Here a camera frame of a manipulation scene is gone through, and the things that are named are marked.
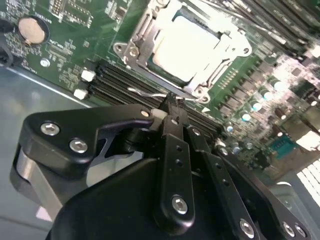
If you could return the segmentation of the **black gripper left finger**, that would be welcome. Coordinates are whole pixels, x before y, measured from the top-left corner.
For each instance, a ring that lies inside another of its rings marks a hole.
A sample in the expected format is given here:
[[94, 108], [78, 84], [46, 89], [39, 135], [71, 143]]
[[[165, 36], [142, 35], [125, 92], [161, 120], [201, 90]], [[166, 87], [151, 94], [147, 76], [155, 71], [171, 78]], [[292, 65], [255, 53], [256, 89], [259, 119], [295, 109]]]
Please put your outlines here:
[[15, 169], [54, 222], [72, 197], [93, 186], [86, 177], [95, 158], [143, 152], [138, 161], [158, 164], [154, 221], [170, 236], [183, 235], [196, 214], [190, 148], [175, 100], [168, 95], [160, 104], [164, 117], [140, 104], [31, 114], [22, 124]]

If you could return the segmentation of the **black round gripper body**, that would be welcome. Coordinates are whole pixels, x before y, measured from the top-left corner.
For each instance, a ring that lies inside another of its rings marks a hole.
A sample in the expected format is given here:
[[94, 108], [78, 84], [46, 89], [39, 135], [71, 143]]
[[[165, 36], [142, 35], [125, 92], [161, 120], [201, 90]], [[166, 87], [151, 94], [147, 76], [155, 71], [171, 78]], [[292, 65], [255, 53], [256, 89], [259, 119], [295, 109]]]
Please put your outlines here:
[[[153, 217], [158, 163], [140, 160], [72, 197], [51, 228], [53, 240], [170, 240]], [[195, 221], [181, 240], [233, 235], [204, 179], [192, 175]]]

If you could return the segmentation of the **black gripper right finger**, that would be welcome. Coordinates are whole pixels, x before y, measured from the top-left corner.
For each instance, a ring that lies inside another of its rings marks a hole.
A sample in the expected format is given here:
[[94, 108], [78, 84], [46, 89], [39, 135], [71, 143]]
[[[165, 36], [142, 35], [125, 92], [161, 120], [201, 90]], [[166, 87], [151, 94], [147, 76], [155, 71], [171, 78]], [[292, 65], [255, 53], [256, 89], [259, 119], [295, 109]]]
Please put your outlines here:
[[183, 125], [191, 162], [211, 184], [231, 240], [311, 240], [312, 234], [218, 136], [210, 148], [189, 123], [184, 99], [175, 99], [174, 116]]

